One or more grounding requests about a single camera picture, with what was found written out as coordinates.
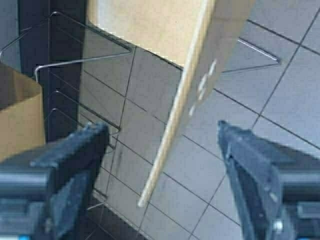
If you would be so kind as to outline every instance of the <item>brown cardboard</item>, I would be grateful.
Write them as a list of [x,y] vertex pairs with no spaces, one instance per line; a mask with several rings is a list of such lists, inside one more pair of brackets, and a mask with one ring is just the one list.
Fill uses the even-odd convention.
[[0,63],[0,162],[45,142],[41,86]]

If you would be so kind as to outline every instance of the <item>dark wall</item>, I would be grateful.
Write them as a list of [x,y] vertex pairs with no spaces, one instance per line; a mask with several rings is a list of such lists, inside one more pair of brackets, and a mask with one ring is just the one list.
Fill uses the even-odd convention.
[[[20,31],[46,19],[53,11],[63,12],[79,22],[85,23],[86,5],[86,0],[20,0]],[[32,31],[20,41],[21,71],[24,74],[32,76],[35,67],[38,65],[82,58],[82,45],[71,37],[66,37],[57,27],[63,28],[65,32],[83,41],[84,29],[82,27],[78,27],[76,24],[60,16],[52,18],[50,24],[38,27],[37,30]],[[39,73],[39,83],[43,87],[45,118],[51,113],[52,109],[60,109],[71,118],[77,119],[77,105],[60,95],[52,95],[52,92],[56,89],[61,89],[65,94],[78,100],[78,92],[72,88],[65,87],[62,80],[78,88],[81,77],[81,65],[52,67],[50,70],[41,70]],[[70,121],[70,118],[59,111],[54,111],[50,114],[45,126],[48,142],[65,137],[77,129],[77,124],[74,121]]]

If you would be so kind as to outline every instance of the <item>cardboard flap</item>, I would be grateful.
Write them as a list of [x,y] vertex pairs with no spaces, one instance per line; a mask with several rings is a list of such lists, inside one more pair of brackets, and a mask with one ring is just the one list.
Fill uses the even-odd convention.
[[46,142],[42,87],[0,63],[0,162]]
[[0,111],[42,93],[31,78],[0,63]]

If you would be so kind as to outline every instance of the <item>gray tile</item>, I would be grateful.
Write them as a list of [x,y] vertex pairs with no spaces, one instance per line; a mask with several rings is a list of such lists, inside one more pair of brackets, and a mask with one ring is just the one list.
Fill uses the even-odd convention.
[[[85,36],[83,48],[85,56],[111,55],[126,51],[123,47],[96,34],[87,33]],[[83,69],[124,96],[128,86],[133,56],[134,54],[131,53],[110,59],[88,61],[83,64]]]
[[140,229],[139,233],[147,240],[154,240],[150,235]]
[[205,149],[220,156],[217,143],[218,121],[225,120],[242,128],[251,128],[257,117],[252,111],[213,91],[196,110],[186,128],[186,135]]
[[118,139],[149,162],[153,162],[165,125],[126,100]]
[[207,204],[184,187],[162,174],[151,203],[188,231],[192,231]]
[[[222,74],[215,87],[259,113],[298,46],[250,22],[246,23],[241,37],[280,58],[281,66]],[[275,63],[272,59],[238,42],[226,70]]]
[[137,193],[142,192],[152,165],[132,150],[116,144],[112,174]]
[[259,118],[258,122],[253,128],[253,131],[259,137],[266,138],[272,142],[305,152],[320,159],[319,149],[292,135],[285,129],[264,119],[263,117]]
[[97,228],[97,224],[91,221],[88,217],[85,216],[80,218],[76,226],[76,239],[86,240],[94,231],[96,231]]
[[[125,98],[85,72],[79,86],[79,101],[108,121],[118,126],[120,125]],[[78,106],[78,120],[83,125],[88,122],[98,123],[104,121],[82,106]],[[110,134],[116,134],[119,131],[106,121],[105,123],[109,126]],[[110,137],[110,144],[116,144],[114,137]]]
[[109,177],[110,177],[110,174],[103,168],[100,168],[100,173],[96,178],[94,187],[98,189],[100,192],[105,194],[107,191]]
[[320,146],[320,56],[300,48],[263,115]]
[[300,42],[319,7],[320,0],[257,0],[249,19]]
[[106,149],[106,154],[104,155],[104,157],[102,159],[101,167],[103,167],[109,173],[111,172],[111,165],[112,165],[112,161],[114,158],[114,154],[115,154],[115,152],[110,147],[108,147]]
[[190,236],[189,232],[152,205],[146,211],[141,230],[154,240],[187,240]]
[[94,233],[86,240],[114,240],[114,238],[98,227]]
[[167,122],[181,71],[142,48],[137,48],[127,97]]
[[79,87],[79,101],[107,120],[120,125],[125,98],[85,72]]
[[113,176],[110,176],[107,196],[108,205],[121,215],[125,216],[136,226],[140,225],[145,208],[137,206],[139,196],[135,192]]
[[228,176],[225,176],[223,179],[222,184],[211,201],[211,205],[240,224],[238,210]]
[[242,240],[239,225],[209,206],[194,231],[200,240]]
[[320,52],[320,15],[316,18],[314,21],[312,27],[310,28],[310,31],[306,35],[303,45]]
[[[95,191],[95,190],[92,192],[92,196],[90,198],[90,202],[88,204],[88,207],[92,207],[92,206],[95,206],[95,205],[101,203],[98,199],[96,199],[94,197],[96,192],[97,191]],[[100,205],[100,206],[97,206],[95,208],[92,208],[92,209],[86,211],[86,216],[88,218],[90,218],[94,223],[100,224],[100,220],[101,220],[101,215],[102,215],[103,209],[104,209],[103,205]]]
[[186,137],[180,137],[164,168],[169,176],[209,202],[225,174],[224,163]]

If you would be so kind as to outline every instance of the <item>cardboard box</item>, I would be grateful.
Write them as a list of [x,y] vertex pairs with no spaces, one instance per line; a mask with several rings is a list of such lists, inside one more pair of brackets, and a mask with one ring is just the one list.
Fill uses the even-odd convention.
[[45,143],[42,87],[0,63],[0,162]]

